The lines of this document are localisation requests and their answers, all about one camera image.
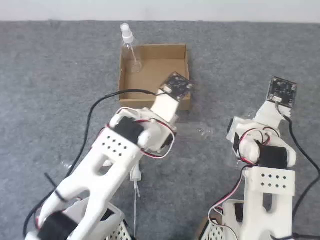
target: white robotic arm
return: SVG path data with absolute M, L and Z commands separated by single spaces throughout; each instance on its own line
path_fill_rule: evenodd
M 173 73 L 159 89 L 160 95 L 151 109 L 120 108 L 79 166 L 44 203 L 38 219 L 39 232 L 53 213 L 65 208 L 66 201 L 89 190 L 90 197 L 81 207 L 85 211 L 83 217 L 74 217 L 72 210 L 69 214 L 68 210 L 64 211 L 78 223 L 68 240 L 102 240 L 109 236 L 108 228 L 100 229 L 97 236 L 97 228 L 107 209 L 112 207 L 110 200 L 143 155 L 162 158 L 169 153 L 175 139 L 174 123 L 179 102 L 192 86 L 190 81 Z M 166 154 L 148 152 L 160 152 L 166 146 L 169 146 Z M 111 162 L 112 167 L 106 174 L 101 174 L 99 170 L 106 161 Z M 79 209 L 79 204 L 72 207 Z M 26 239 L 38 240 L 40 235 L 35 238 L 35 233 L 31 233 Z
M 296 152 L 281 139 L 278 129 L 283 116 L 290 116 L 297 85 L 273 77 L 267 99 L 254 119 L 234 117 L 227 139 L 233 143 L 236 157 L 244 166 L 236 186 L 217 201 L 208 213 L 208 225 L 199 239 L 272 240 L 292 235 L 292 206 L 295 195 L 295 172 L 287 168 L 296 163 Z M 229 199 L 245 178 L 244 200 Z M 267 211 L 264 195 L 272 195 Z M 211 211 L 223 210 L 220 222 Z

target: open cardboard box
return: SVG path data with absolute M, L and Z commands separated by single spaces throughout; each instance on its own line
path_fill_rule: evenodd
M 154 93 L 172 72 L 189 79 L 188 55 L 186 44 L 149 44 L 139 46 L 142 69 L 140 72 L 127 71 L 128 61 L 120 56 L 119 90 L 144 89 Z M 150 108 L 155 96 L 130 92 L 119 96 L 120 104 L 130 108 Z M 179 110 L 189 110 L 191 94 L 180 102 Z

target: circuit board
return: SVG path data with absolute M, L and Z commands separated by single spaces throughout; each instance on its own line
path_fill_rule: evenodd
M 194 84 L 190 80 L 181 76 L 177 72 L 173 72 L 162 84 L 160 89 L 173 99 L 180 102 L 193 87 Z
M 280 77 L 273 76 L 266 100 L 292 109 L 295 104 L 297 84 Z

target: spray nozzle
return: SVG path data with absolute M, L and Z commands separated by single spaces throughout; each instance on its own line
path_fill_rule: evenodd
M 127 23 L 121 24 L 122 38 L 126 44 L 130 44 L 134 41 L 135 37 L 130 30 L 130 27 Z

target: transparent bottle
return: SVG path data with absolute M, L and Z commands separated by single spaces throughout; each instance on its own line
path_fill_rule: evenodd
M 214 129 L 204 122 L 177 122 L 177 140 L 187 142 L 202 142 L 212 139 Z
M 121 24 L 122 56 L 126 61 L 126 69 L 131 73 L 138 73 L 142 69 L 139 42 L 134 37 L 127 23 Z

